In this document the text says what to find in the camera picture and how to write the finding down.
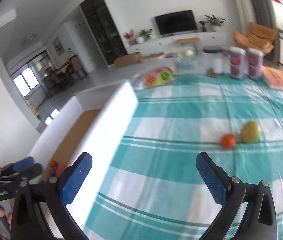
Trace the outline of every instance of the metal screw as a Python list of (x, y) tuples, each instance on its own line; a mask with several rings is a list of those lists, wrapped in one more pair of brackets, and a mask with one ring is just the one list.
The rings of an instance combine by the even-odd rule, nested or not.
[(23, 181), (20, 183), (20, 185), (21, 185), (22, 187), (26, 186), (26, 185), (27, 185), (27, 181), (26, 181), (26, 180), (23, 180)]
[(266, 180), (262, 180), (262, 185), (267, 187), (268, 186), (268, 182)]
[(234, 183), (239, 183), (239, 178), (237, 178), (237, 177), (232, 177), (232, 182), (234, 182)]
[(51, 178), (49, 179), (49, 183), (51, 183), (51, 184), (54, 184), (56, 181), (57, 181), (57, 178), (56, 178), (56, 177), (51, 177)]

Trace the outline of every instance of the television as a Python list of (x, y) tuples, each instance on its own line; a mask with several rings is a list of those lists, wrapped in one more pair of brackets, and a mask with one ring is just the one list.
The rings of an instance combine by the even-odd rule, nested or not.
[(198, 30), (192, 10), (155, 17), (160, 35)]

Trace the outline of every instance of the white vase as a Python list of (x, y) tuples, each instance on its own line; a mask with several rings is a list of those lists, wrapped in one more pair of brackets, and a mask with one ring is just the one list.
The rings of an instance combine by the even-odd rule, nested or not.
[(136, 38), (136, 42), (137, 43), (143, 43), (144, 42), (144, 37), (142, 37), (142, 36), (137, 37)]
[(223, 28), (223, 27), (213, 26), (213, 31), (219, 33), (219, 32), (222, 31), (222, 28)]

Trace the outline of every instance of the cardboard box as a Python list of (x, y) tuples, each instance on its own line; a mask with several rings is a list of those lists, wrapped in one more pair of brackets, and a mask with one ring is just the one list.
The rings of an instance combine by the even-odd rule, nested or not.
[[(81, 229), (137, 105), (136, 94), (127, 80), (81, 91), (65, 104), (30, 152), (44, 167), (52, 158), (70, 166), (82, 152), (92, 156), (88, 176), (73, 203), (66, 206)], [(45, 204), (42, 208), (54, 236), (62, 237)]]
[(132, 54), (128, 54), (128, 55), (116, 58), (114, 64), (116, 68), (138, 64), (141, 57), (142, 57), (142, 54), (140, 52), (135, 52)]

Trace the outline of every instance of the tablecloth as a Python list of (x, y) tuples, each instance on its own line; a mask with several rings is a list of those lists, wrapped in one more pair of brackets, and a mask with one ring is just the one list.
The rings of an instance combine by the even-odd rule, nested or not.
[[(86, 222), (90, 239), (200, 238), (221, 208), (196, 169), (200, 152), (245, 183), (269, 182), (283, 239), (283, 92), (248, 78), (177, 76), (137, 95), (139, 106)], [(259, 142), (220, 146), (222, 135), (239, 138), (248, 121), (260, 124)]]

